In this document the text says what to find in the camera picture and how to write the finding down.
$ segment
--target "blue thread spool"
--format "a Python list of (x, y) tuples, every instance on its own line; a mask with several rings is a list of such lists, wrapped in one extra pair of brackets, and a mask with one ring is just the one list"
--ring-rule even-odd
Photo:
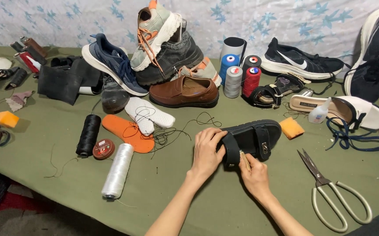
[(235, 54), (226, 54), (221, 59), (220, 72), (218, 75), (221, 78), (221, 84), (224, 85), (226, 81), (226, 71), (231, 66), (239, 65), (239, 57)]

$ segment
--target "white wall fabric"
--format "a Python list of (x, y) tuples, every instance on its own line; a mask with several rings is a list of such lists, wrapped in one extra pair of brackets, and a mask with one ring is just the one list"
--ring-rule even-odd
[[(91, 34), (133, 52), (137, 14), (149, 0), (0, 0), (0, 45), (20, 36), (41, 45), (82, 47)], [(379, 8), (362, 0), (159, 0), (187, 20), (187, 30), (206, 56), (220, 56), (223, 39), (248, 41), (247, 53), (262, 55), (273, 37), (311, 54), (351, 64), (360, 28)]]

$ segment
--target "table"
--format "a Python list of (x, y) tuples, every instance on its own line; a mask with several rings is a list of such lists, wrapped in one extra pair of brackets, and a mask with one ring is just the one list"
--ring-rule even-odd
[[(80, 51), (79, 48), (53, 47), (49, 50), (49, 55), (80, 55)], [(13, 54), (10, 47), (0, 47), (0, 56), (11, 58)], [(212, 62), (219, 69), (218, 61)], [(274, 79), (262, 75), (260, 84), (273, 83)], [(321, 91), (326, 85), (327, 83), (313, 83), (309, 87)], [(15, 92), (36, 89), (37, 80), (30, 77)], [(338, 96), (343, 94), (339, 84), (334, 84), (320, 97), (332, 96), (335, 92)], [(9, 97), (11, 93), (12, 91), (0, 91), (0, 99)], [(171, 145), (156, 151), (153, 158), (152, 154), (134, 153), (120, 198), (124, 204), (137, 207), (130, 208), (118, 201), (107, 202), (102, 198), (102, 186), (112, 161), (99, 161), (93, 157), (79, 158), (78, 161), (68, 162), (61, 170), (67, 161), (76, 157), (75, 150), (83, 122), (98, 99), (99, 96), (80, 95), (75, 105), (71, 106), (35, 93), (28, 99), (26, 107), (15, 113), (22, 120), (10, 131), (11, 141), (7, 146), (0, 147), (0, 173), (109, 227), (131, 236), (144, 235), (172, 199), (190, 169), (194, 136), (212, 125), (190, 122), (184, 130), (189, 137), (181, 134)], [(182, 129), (189, 120), (196, 119), (203, 111), (208, 112), (215, 121), (220, 121), (222, 127), (260, 119), (280, 122), (285, 119), (284, 113), (287, 111), (284, 106), (276, 110), (251, 107), (240, 97), (225, 97), (222, 88), (218, 105), (212, 109), (159, 108), (176, 118), (174, 127), (177, 129)], [(5, 110), (9, 110), (9, 106), (5, 102), (0, 103), (0, 111)], [(102, 118), (106, 115), (100, 104), (94, 114)], [(125, 111), (117, 115), (131, 121)], [(207, 121), (208, 117), (201, 116), (200, 119)], [(302, 116), (297, 122), (306, 133), (291, 141), (282, 135), (266, 162), (271, 191), (287, 211), (315, 235), (339, 235), (326, 228), (312, 209), (311, 190), (315, 181), (296, 152), (296, 149), (305, 148), (326, 178), (354, 187), (369, 201), (374, 216), (378, 215), (379, 179), (376, 178), (379, 177), (379, 152), (344, 150), (338, 144), (325, 151), (332, 144), (331, 132), (326, 124), (311, 124)], [(169, 139), (173, 140), (177, 135), (175, 133)], [(103, 127), (98, 136), (98, 139), (102, 138), (109, 138), (116, 145), (122, 143), (120, 138)], [(359, 147), (371, 145), (379, 144), (357, 143)], [(58, 178), (45, 178), (56, 173), (56, 168), (50, 162), (51, 150), (52, 163), (58, 168), (56, 176), (61, 175), (62, 171)], [(364, 218), (365, 211), (360, 202), (344, 190), (341, 192), (355, 212)], [(336, 198), (331, 191), (327, 193), (331, 198)], [(318, 204), (330, 222), (335, 226), (341, 225), (321, 196), (318, 196)], [(360, 226), (339, 201), (335, 201), (335, 204), (346, 216), (348, 232)], [(239, 176), (235, 172), (225, 172), (220, 165), (217, 173), (192, 202), (181, 235), (272, 236), (279, 233), (276, 228), (264, 209), (244, 192)]]

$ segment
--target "glue bottle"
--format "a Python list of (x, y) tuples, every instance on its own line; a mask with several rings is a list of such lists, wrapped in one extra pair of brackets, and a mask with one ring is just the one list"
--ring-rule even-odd
[(331, 103), (331, 98), (329, 97), (322, 105), (315, 107), (308, 115), (308, 120), (313, 124), (320, 124), (325, 120), (328, 115), (328, 107)]

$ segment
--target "human hand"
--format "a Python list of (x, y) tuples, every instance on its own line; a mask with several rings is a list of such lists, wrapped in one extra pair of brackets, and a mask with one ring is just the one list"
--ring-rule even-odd
[(223, 145), (218, 152), (216, 147), (226, 134), (218, 128), (207, 128), (195, 136), (194, 161), (187, 175), (204, 182), (214, 173), (226, 153)]
[(241, 169), (242, 180), (248, 191), (262, 204), (272, 196), (268, 183), (267, 165), (249, 153), (245, 154), (245, 157), (251, 165), (251, 170), (248, 170), (245, 160), (241, 157), (239, 168)]

